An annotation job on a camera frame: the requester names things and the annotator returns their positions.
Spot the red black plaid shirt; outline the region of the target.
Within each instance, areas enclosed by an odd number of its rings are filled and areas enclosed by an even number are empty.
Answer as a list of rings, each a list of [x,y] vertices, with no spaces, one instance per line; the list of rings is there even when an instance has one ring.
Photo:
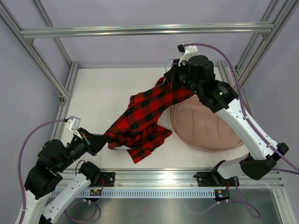
[[[134,163],[138,163],[160,147],[172,131],[158,125],[163,112],[172,105],[193,96],[185,87],[173,88],[160,78],[151,89],[132,95],[126,111],[106,130],[108,149],[125,146]]]

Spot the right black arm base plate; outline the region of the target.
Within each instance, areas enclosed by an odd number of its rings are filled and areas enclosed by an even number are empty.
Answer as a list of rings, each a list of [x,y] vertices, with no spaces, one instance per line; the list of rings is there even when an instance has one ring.
[[[220,176],[212,171],[199,171],[193,177],[197,180],[199,187],[217,187],[221,184]]]

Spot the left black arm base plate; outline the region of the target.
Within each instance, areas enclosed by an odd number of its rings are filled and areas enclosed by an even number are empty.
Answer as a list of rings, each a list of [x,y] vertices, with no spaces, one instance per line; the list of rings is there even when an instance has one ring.
[[[113,187],[115,183],[115,172],[97,172],[87,176],[91,181],[89,187]]]

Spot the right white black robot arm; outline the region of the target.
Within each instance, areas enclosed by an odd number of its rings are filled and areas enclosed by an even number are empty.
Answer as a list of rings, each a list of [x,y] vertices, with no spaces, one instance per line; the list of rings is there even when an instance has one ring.
[[[247,114],[240,95],[230,84],[217,80],[214,64],[206,56],[196,55],[188,60],[174,59],[164,74],[171,87],[184,87],[196,95],[211,112],[223,119],[238,135],[248,153],[233,160],[222,160],[208,174],[215,185],[223,185],[233,177],[247,176],[260,180],[271,172],[289,147],[267,136]]]

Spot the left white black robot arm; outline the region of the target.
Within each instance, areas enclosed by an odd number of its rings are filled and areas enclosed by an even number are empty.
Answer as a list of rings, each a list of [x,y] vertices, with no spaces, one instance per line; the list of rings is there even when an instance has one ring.
[[[46,142],[36,165],[21,185],[23,203],[16,223],[54,224],[82,190],[103,183],[100,168],[86,161],[71,183],[49,205],[46,204],[63,179],[61,173],[86,153],[96,156],[109,141],[108,136],[91,134],[80,128],[67,145],[60,140]]]

